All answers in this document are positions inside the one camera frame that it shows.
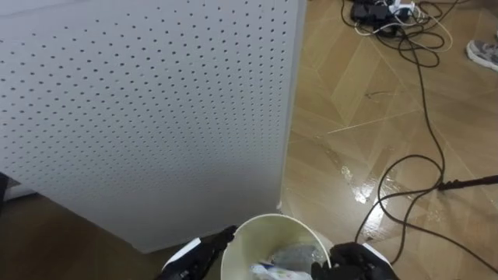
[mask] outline white pegboard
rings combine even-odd
[[[0,171],[142,251],[275,211],[304,5],[0,17]]]

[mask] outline parquet floor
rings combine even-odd
[[[334,243],[354,238],[391,163],[409,153],[439,159],[424,124],[416,67],[345,26],[340,4],[308,3],[283,189],[284,212]],[[440,54],[439,67],[423,69],[446,180],[498,174],[498,73],[464,53],[473,38],[495,41],[497,23],[477,2],[460,6],[444,20],[453,48]],[[428,188],[436,177],[434,166],[414,159],[390,172],[382,195]],[[412,199],[388,201],[387,209],[402,219]],[[498,267],[498,186],[433,193],[417,202],[409,221],[459,240]],[[400,239],[401,227],[376,208],[361,240],[392,259]],[[498,279],[452,244],[413,230],[395,271],[402,279]]]

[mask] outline trash bin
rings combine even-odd
[[[328,255],[332,247],[319,233],[297,219],[267,214],[254,217],[235,232],[223,253],[221,280],[253,280],[250,266],[268,260],[277,250],[293,244],[312,244]]]

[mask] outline plastic bag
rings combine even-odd
[[[306,272],[289,271],[271,264],[254,264],[251,271],[257,280],[312,280]]]
[[[314,262],[323,264],[327,256],[315,245],[295,244],[276,251],[269,261],[279,268],[311,274],[311,265]]]

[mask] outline shoe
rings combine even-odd
[[[473,62],[498,72],[498,44],[471,40],[467,44],[467,56]]]

